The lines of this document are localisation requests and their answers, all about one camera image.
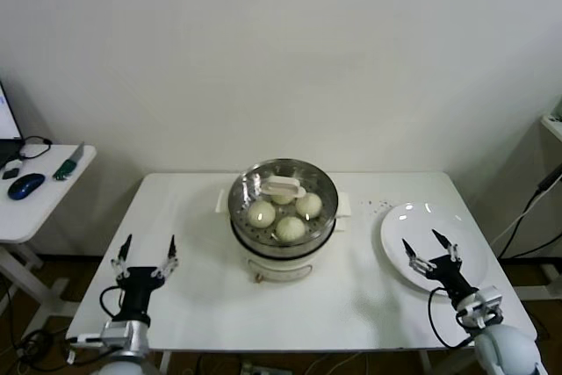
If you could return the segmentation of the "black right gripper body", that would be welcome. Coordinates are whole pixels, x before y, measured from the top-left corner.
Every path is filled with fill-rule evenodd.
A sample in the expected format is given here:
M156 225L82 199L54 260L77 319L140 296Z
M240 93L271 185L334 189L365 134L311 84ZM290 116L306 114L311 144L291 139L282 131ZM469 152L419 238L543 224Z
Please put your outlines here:
M452 302L460 302L478 290L461 274L461 261L453 262L449 256L439 256L429 262L435 267L426 272L426 278L439 282Z

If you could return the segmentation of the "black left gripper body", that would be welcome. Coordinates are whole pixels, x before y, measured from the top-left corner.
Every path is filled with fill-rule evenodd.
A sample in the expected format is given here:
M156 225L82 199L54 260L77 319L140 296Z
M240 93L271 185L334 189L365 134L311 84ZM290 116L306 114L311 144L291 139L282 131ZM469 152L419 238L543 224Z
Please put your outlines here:
M117 319L149 319L148 305L151 294L161 287L155 266L129 267L128 276L117 278L118 287L124 292Z

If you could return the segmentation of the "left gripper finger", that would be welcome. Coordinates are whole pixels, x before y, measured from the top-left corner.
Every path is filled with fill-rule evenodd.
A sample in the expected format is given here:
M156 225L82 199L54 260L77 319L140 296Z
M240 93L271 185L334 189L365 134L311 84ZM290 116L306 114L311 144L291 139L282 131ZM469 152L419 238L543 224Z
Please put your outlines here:
M167 259L152 273L151 278L165 282L178 266L177 246L175 236L171 237Z
M130 276L126 266L126 258L132 242L132 235L128 235L126 241L119 248L118 256L111 260L111 265L117 281L124 280Z

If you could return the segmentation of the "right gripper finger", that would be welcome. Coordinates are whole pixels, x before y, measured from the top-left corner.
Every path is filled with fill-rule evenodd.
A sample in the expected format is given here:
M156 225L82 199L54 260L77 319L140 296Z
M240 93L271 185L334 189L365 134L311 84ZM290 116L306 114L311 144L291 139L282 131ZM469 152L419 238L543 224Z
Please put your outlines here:
M447 250L451 261L460 261L461 260L461 257L458 253L458 245L457 244L451 243L446 236L439 233L435 229L432 229L432 233L434 234L434 236L438 240L438 242Z
M409 266L414 271L431 271L430 262L418 257L414 252L413 248L405 239L402 240L402 243L407 254Z

